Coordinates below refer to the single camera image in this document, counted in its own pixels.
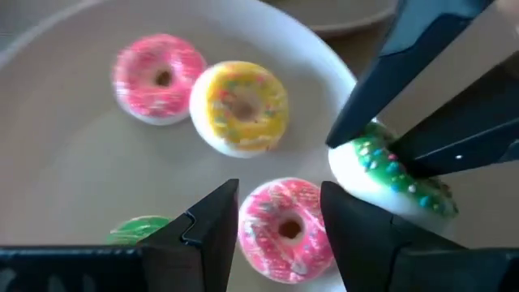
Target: donut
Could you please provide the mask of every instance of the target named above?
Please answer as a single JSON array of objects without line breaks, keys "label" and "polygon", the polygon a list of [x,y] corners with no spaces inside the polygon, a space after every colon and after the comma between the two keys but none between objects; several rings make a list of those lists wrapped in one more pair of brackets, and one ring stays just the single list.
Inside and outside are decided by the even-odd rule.
[{"label": "donut", "polygon": [[267,182],[245,199],[238,241],[256,271],[285,284],[316,278],[333,262],[320,189],[299,178]]},{"label": "donut", "polygon": [[387,149],[394,140],[385,126],[370,122],[358,138],[329,150],[333,175],[351,195],[442,234],[459,212],[449,187],[409,175]]},{"label": "donut", "polygon": [[146,36],[117,57],[117,102],[148,124],[178,122],[189,116],[191,89],[204,69],[204,58],[189,42],[166,34]]},{"label": "donut", "polygon": [[281,82],[265,68],[240,61],[220,62],[196,80],[190,112],[209,145],[240,158],[274,148],[289,118]]},{"label": "donut", "polygon": [[170,222],[170,218],[161,216],[133,218],[110,231],[108,242],[118,245],[135,245]]}]

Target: pink frosting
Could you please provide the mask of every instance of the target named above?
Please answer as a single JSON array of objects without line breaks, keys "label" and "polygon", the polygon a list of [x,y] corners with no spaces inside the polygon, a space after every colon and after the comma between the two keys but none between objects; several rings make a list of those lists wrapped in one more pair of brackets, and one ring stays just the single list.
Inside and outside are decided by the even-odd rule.
[{"label": "pink frosting", "polygon": [[[166,34],[147,36],[124,49],[114,68],[118,99],[137,114],[168,118],[189,110],[189,96],[205,69],[202,55],[187,41]],[[161,71],[172,73],[168,86],[158,86]]]},{"label": "pink frosting", "polygon": [[[301,221],[302,233],[283,237],[287,218]],[[333,261],[320,211],[320,189],[299,178],[282,178],[255,189],[239,213],[238,241],[254,269],[266,277],[295,284],[318,277]]]}]

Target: yellow donut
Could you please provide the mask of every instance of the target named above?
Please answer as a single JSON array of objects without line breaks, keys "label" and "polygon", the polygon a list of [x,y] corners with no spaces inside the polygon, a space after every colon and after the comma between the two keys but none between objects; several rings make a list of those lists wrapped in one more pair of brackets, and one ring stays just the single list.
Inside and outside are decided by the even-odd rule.
[{"label": "yellow donut", "polygon": [[200,76],[191,94],[190,111],[202,137],[235,157],[249,157],[243,152],[264,152],[275,146],[289,119],[281,82],[260,65],[239,61],[218,63]]}]

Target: green frosting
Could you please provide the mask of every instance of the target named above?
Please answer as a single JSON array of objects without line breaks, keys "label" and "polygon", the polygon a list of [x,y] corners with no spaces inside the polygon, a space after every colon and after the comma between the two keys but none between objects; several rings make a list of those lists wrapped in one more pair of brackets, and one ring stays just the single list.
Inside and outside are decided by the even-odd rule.
[{"label": "green frosting", "polygon": [[160,228],[168,225],[171,219],[159,216],[137,217],[122,223],[112,230],[108,242],[121,245],[135,245]]},{"label": "green frosting", "polygon": [[351,143],[358,161],[378,183],[416,200],[417,204],[443,217],[455,217],[459,211],[449,187],[438,178],[415,179],[405,171],[397,157],[386,149],[394,136],[376,122]]}]

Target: yellow frosting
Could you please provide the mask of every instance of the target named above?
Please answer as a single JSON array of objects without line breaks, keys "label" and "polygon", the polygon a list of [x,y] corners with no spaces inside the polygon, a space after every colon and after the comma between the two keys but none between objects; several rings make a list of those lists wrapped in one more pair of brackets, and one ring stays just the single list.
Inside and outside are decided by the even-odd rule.
[{"label": "yellow frosting", "polygon": [[[285,132],[289,118],[286,90],[268,70],[250,62],[218,67],[207,90],[207,116],[216,136],[235,148],[267,150]],[[246,102],[250,114],[233,109]]]}]

